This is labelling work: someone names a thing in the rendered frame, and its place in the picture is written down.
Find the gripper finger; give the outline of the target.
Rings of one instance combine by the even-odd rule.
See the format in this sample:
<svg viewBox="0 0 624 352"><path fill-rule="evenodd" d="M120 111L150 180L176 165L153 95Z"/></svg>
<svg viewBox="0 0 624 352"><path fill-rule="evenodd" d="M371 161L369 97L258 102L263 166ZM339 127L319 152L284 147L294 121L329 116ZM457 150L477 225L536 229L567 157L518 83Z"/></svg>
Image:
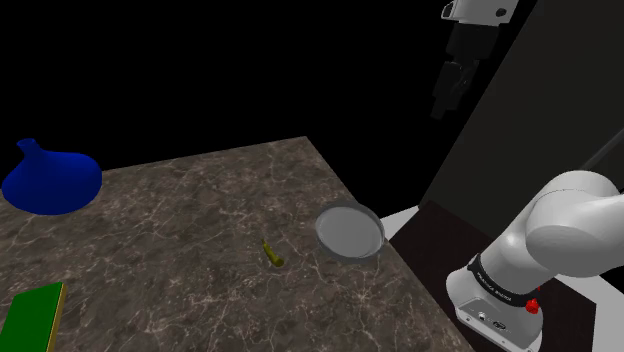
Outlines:
<svg viewBox="0 0 624 352"><path fill-rule="evenodd" d="M464 95L470 89L479 64L479 60L464 60L460 63L459 95Z"/></svg>
<svg viewBox="0 0 624 352"><path fill-rule="evenodd" d="M432 93L434 104L430 116L440 120L448 111L455 111L463 95L464 85L463 66L456 62L445 62Z"/></svg>

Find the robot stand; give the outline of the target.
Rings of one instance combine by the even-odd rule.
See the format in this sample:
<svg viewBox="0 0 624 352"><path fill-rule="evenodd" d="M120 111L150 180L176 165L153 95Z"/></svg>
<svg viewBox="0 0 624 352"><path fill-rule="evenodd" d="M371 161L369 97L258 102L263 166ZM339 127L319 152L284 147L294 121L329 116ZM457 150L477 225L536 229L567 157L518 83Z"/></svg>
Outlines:
<svg viewBox="0 0 624 352"><path fill-rule="evenodd" d="M390 244L475 352L504 352L458 321L446 291L449 273L466 265L492 239L429 201L392 237ZM538 299L544 314L539 352L592 352L596 304L551 279Z"/></svg>

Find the grey bowl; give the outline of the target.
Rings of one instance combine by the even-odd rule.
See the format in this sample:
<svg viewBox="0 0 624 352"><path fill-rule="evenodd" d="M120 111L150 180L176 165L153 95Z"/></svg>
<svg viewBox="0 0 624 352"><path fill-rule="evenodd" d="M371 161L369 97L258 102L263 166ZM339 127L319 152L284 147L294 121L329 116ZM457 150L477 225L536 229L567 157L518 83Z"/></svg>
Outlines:
<svg viewBox="0 0 624 352"><path fill-rule="evenodd" d="M385 229L368 207L339 200L321 208L314 222L319 246L333 259L347 264L371 260L385 243Z"/></svg>

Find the yellow-green pepper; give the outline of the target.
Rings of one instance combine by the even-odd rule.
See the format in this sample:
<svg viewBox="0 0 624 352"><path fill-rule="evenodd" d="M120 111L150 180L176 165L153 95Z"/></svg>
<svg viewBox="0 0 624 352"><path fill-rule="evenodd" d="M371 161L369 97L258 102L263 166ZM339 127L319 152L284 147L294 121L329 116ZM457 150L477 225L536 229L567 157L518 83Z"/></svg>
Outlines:
<svg viewBox="0 0 624 352"><path fill-rule="evenodd" d="M275 267L282 267L284 265L284 260L272 250L264 239L262 239L262 247L268 259Z"/></svg>

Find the blue vase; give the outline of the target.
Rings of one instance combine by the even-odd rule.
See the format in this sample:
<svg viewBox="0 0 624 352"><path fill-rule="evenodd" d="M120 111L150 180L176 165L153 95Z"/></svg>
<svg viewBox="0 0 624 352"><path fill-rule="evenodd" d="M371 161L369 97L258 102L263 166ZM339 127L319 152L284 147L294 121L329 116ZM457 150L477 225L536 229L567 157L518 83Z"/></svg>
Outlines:
<svg viewBox="0 0 624 352"><path fill-rule="evenodd" d="M63 215L88 205L102 186L102 170L81 153L42 149L33 138L17 146L23 160L5 177L2 193L15 208L35 215Z"/></svg>

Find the green book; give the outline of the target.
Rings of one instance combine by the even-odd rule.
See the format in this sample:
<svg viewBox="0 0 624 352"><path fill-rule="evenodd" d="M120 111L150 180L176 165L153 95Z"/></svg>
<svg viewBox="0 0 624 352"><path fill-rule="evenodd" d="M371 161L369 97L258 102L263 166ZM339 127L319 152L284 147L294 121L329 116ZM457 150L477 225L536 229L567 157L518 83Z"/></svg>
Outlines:
<svg viewBox="0 0 624 352"><path fill-rule="evenodd" d="M0 331L0 352L54 352L66 293L57 282L17 294Z"/></svg>

